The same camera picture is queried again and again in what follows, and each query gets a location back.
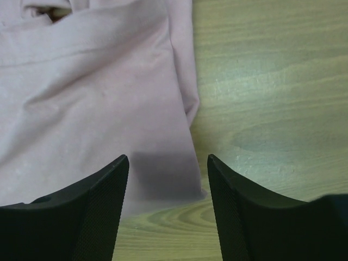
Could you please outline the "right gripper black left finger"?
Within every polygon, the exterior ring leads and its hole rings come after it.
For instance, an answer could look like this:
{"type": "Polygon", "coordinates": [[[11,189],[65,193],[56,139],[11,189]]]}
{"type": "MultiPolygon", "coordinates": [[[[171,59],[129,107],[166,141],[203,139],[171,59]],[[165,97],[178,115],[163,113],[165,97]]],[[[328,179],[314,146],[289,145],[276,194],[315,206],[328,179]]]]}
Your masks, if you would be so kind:
{"type": "Polygon", "coordinates": [[[121,155],[32,203],[2,206],[1,260],[111,260],[128,171],[121,155]]]}

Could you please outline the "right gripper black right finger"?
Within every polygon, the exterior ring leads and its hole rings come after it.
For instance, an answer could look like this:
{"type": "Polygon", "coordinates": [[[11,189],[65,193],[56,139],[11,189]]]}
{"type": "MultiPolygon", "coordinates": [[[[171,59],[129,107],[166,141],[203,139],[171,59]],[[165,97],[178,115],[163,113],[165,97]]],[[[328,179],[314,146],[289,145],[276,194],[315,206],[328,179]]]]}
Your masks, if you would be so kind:
{"type": "Polygon", "coordinates": [[[347,195],[286,197],[212,154],[207,170],[223,260],[347,260],[347,195]]]}

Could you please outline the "dusty pink mario t-shirt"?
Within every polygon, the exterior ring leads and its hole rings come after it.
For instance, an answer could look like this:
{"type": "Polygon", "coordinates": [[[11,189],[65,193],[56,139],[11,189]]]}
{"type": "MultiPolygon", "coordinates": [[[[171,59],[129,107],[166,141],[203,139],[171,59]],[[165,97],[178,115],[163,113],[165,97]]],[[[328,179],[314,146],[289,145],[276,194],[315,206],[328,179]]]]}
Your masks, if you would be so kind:
{"type": "Polygon", "coordinates": [[[124,154],[122,216],[201,200],[192,1],[1,1],[1,205],[124,154]]]}

